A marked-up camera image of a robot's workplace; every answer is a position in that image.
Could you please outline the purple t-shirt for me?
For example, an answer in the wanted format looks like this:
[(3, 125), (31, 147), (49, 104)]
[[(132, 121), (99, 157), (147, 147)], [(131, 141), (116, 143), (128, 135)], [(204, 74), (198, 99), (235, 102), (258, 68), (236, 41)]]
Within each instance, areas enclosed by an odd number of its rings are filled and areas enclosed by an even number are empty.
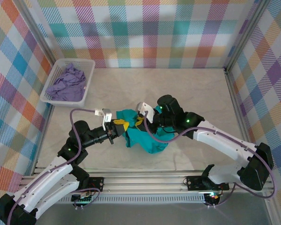
[(85, 84), (84, 72), (71, 63), (45, 92), (54, 101), (79, 102), (84, 96)]

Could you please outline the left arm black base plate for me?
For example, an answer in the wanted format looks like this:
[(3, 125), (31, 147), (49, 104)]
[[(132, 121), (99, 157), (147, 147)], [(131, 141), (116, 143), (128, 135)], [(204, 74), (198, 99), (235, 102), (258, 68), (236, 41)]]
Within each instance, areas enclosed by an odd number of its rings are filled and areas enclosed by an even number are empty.
[(76, 190), (71, 193), (88, 192), (88, 191), (103, 191), (104, 177), (87, 177), (80, 181)]

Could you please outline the teal t-shirt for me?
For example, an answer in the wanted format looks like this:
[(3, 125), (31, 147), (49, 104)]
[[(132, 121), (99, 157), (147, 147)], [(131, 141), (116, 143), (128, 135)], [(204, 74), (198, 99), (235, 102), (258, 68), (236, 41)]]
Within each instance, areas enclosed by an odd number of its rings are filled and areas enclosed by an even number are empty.
[[(154, 140), (147, 132), (140, 131), (135, 123), (139, 121), (139, 116), (133, 109), (124, 109), (116, 112), (117, 119), (123, 119), (129, 122), (129, 127), (123, 137), (126, 140), (126, 147), (131, 148), (139, 144), (147, 153), (156, 154), (162, 152), (168, 143), (161, 143)], [(168, 141), (174, 138), (174, 129), (171, 127), (158, 128), (157, 132), (153, 134), (155, 138), (163, 141)]]

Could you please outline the white plastic basket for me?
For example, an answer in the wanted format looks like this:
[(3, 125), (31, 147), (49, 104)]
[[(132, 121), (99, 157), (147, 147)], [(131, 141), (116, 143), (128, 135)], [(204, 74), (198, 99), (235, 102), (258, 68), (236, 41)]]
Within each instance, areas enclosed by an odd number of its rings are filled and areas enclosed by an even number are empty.
[[(73, 64), (76, 69), (82, 70), (86, 76), (85, 92), (81, 101), (79, 102), (67, 102), (67, 101), (54, 101), (51, 100), (51, 97), (46, 94), (46, 89), (53, 85), (55, 80), (64, 72), (67, 65)], [(83, 108), (85, 105), (85, 100), (87, 92), (90, 86), (91, 78), (94, 72), (95, 62), (93, 60), (87, 59), (78, 59), (78, 58), (64, 58), (59, 59), (55, 62), (47, 80), (44, 85), (44, 88), (40, 95), (40, 100), (45, 103), (49, 103), (54, 106), (65, 106), (65, 107), (74, 107), (74, 108)]]

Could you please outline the aluminium side rail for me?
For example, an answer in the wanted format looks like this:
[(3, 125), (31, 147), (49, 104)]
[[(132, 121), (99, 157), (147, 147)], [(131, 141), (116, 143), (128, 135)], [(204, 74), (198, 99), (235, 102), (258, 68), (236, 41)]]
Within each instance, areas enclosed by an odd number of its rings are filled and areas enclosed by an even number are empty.
[(237, 95), (235, 93), (235, 89), (233, 87), (233, 84), (232, 84), (232, 82), (229, 78), (228, 72), (226, 71), (226, 68), (223, 68), (223, 72), (224, 72), (224, 77), (225, 77), (227, 87), (228, 87), (228, 90), (229, 90), (232, 105), (233, 105), (233, 108), (234, 108), (234, 112), (235, 112), (235, 115), (236, 115), (238, 127), (239, 127), (239, 130), (240, 130), (240, 133), (241, 133), (241, 137), (242, 137), (241, 139), (244, 142), (251, 143), (251, 138), (249, 137), (249, 133), (248, 133), (248, 130), (247, 130), (247, 127), (246, 127), (246, 124), (245, 124), (245, 121), (244, 121), (244, 118), (243, 118), (243, 115), (242, 115), (242, 111), (241, 111), (241, 108), (238, 104)]

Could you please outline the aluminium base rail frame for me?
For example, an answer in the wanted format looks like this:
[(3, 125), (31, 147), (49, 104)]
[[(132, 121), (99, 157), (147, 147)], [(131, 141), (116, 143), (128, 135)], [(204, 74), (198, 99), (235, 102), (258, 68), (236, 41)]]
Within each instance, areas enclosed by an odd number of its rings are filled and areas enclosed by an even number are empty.
[[(187, 176), (201, 176), (200, 170), (84, 169), (90, 177), (104, 177), (101, 194), (177, 194), (186, 193)], [(189, 191), (211, 193), (220, 191)]]

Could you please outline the aluminium corner post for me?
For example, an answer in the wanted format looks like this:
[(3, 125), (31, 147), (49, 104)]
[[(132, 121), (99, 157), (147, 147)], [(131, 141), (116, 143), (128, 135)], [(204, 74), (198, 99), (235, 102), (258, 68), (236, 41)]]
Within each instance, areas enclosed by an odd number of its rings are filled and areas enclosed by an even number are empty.
[(29, 30), (40, 45), (49, 63), (53, 66), (65, 56), (51, 30), (38, 0), (12, 0)]
[(229, 53), (224, 61), (223, 69), (228, 74), (236, 64), (241, 51), (251, 37), (264, 11), (271, 0), (248, 0), (241, 12), (240, 20), (233, 34), (233, 42), (229, 46)]

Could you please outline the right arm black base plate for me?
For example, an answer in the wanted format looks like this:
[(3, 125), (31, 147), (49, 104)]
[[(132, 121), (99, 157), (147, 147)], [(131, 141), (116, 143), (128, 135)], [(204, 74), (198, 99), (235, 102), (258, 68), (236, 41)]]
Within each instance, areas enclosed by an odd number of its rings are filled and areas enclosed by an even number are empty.
[(186, 177), (186, 185), (188, 191), (228, 191), (229, 184), (221, 183), (215, 184), (208, 177), (202, 176), (187, 176)]

